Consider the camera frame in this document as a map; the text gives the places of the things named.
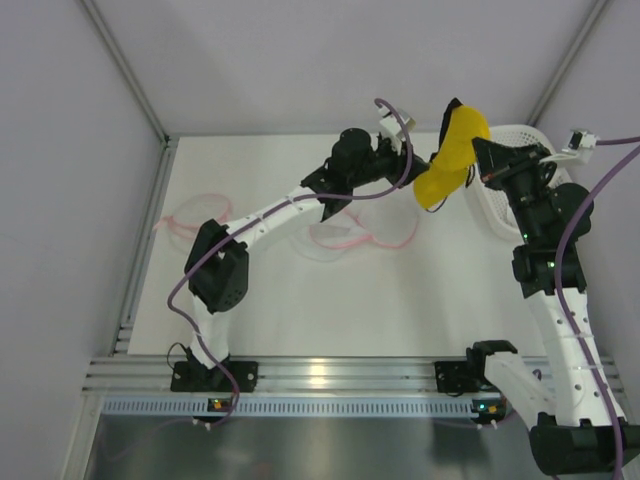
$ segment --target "white table surface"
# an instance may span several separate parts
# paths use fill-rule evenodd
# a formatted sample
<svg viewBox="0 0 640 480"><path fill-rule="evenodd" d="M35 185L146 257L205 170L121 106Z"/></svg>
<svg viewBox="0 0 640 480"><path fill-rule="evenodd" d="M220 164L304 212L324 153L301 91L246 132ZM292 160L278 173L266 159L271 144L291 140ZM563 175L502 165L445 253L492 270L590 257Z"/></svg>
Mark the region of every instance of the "white table surface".
<svg viewBox="0 0 640 480"><path fill-rule="evenodd" d="M429 158L436 134L412 136ZM200 193L221 193L233 217L289 193L322 164L337 135L182 138L163 215ZM372 190L388 187L386 182ZM411 188L395 192L413 201ZM535 320L511 272L515 243L490 230L472 191L458 191L436 214L421 213L402 250L364 245L321 263L288 240L250 258L249 293L236 307L235 355L458 356L477 340L507 339L524 355L545 355ZM188 344L190 328L166 307L186 248L162 229L139 299L130 354L165 354ZM184 288L177 303L192 312Z"/></svg>

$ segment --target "white wall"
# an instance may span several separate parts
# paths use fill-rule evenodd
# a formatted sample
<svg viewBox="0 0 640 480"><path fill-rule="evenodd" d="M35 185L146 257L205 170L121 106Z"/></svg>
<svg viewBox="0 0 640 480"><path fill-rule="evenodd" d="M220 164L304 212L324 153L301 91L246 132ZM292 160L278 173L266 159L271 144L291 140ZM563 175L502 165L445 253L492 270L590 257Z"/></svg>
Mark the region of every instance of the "white wall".
<svg viewBox="0 0 640 480"><path fill-rule="evenodd" d="M171 133L375 126L372 99L440 127L454 96L523 122L585 0L97 0Z"/></svg>
<svg viewBox="0 0 640 480"><path fill-rule="evenodd" d="M602 138L640 135L640 2L617 0L595 31L539 128L556 147L571 127ZM573 172L591 188L631 147L600 147ZM640 417L640 159L596 200L579 242L598 344L616 360Z"/></svg>
<svg viewBox="0 0 640 480"><path fill-rule="evenodd" d="M0 469L61 468L159 143L72 0L0 14Z"/></svg>

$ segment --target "black mounting bracket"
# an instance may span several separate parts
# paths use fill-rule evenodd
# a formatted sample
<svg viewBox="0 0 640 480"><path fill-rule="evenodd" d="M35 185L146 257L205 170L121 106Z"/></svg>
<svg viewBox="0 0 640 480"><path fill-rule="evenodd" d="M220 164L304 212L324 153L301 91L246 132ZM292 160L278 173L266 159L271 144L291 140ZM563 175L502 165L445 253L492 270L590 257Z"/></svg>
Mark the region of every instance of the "black mounting bracket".
<svg viewBox="0 0 640 480"><path fill-rule="evenodd" d="M238 382L240 393L251 393L255 390L258 383L258 362L227 358L222 364ZM208 369L190 352L186 361L175 363L170 389L172 392L190 393L232 391L231 382L219 369Z"/></svg>

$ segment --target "yellow object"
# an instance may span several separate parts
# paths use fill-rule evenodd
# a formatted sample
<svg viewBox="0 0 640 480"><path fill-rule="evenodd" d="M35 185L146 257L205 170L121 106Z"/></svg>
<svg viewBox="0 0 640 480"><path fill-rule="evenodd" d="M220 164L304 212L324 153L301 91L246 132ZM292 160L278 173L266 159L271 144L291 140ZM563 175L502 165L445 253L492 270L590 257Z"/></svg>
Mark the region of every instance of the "yellow object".
<svg viewBox="0 0 640 480"><path fill-rule="evenodd" d="M454 100L447 112L442 128L444 138L440 150L433 158L429 170L413 182L413 192L422 208L431 208L456 191L476 161L471 140L489 139L489 124L478 110Z"/></svg>

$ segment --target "white plastic basket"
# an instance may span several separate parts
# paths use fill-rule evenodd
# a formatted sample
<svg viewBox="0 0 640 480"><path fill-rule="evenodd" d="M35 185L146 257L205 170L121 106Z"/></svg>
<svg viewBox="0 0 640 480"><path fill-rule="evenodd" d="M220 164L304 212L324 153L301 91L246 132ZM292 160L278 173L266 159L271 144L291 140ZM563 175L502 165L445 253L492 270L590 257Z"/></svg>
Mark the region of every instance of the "white plastic basket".
<svg viewBox="0 0 640 480"><path fill-rule="evenodd" d="M555 153L551 142L541 131L529 127L528 125L504 125L500 127L492 127L491 140L509 147L523 147L532 143L541 143L547 147L551 153ZM564 168L558 168L555 175L549 183L550 187L555 187L561 183L570 182L571 177ZM501 238L505 240L520 240L520 231L515 222L511 207L507 196L503 192L496 192L486 188L477 175L471 183L471 188L480 201L482 210L484 211L487 221L491 229Z"/></svg>

